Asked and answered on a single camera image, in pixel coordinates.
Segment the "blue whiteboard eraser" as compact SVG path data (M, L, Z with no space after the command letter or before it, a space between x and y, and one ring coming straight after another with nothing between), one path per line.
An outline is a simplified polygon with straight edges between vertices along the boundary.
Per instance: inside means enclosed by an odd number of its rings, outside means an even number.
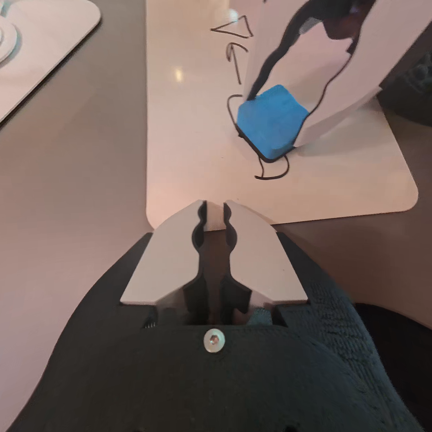
M278 84L242 103L235 125L240 137L260 158L272 163L294 148L308 115L309 111Z

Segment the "white table sign stand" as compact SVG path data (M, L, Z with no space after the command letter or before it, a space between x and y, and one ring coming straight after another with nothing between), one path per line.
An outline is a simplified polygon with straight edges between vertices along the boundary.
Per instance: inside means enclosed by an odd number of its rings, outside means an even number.
M0 121L96 28L91 1L1 1Z

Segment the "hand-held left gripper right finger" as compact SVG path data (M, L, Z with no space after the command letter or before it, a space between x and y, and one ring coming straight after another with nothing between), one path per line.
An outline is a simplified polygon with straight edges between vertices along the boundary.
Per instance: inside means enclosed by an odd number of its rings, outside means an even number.
M229 264L220 285L220 319L235 310L250 316L280 305L308 303L307 294L277 231L257 213L228 200L223 205Z

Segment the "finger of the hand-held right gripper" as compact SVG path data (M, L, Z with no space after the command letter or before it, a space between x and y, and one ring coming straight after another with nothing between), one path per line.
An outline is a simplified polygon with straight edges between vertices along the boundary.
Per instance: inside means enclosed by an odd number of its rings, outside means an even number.
M326 84L317 106L303 122L296 148L316 141L372 99L431 19L430 0L375 1L351 57Z
M258 103L258 95L276 85L282 85L297 102L311 108L305 92L310 72L301 57L307 54L301 27L312 17L312 1L270 0L258 8L254 21L253 42L247 57L246 75L241 104L241 129L258 125L255 120L264 108L274 114L276 106Z

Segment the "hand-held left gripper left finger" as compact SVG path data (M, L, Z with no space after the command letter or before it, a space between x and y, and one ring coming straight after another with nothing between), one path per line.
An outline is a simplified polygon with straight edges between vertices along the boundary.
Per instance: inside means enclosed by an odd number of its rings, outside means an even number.
M173 309L189 322L207 322L209 292L200 252L207 201L179 210L152 233L121 296L121 304Z

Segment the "black knobbly rounded object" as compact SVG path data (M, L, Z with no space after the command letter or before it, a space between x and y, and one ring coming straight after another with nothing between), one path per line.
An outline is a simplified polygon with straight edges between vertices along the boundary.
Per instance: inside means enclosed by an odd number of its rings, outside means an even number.
M432 126L432 52L396 76L377 96L384 109L423 126Z

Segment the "white whiteboard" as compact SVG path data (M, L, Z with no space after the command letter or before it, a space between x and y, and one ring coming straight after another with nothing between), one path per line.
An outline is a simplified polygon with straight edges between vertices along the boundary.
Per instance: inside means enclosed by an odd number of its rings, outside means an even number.
M232 200L271 224L410 210L418 189L377 100L316 142L290 152L289 172L258 180L256 153L237 135L226 106L242 94L254 38L255 3L147 1L147 198L150 225L199 199L207 229L224 229Z

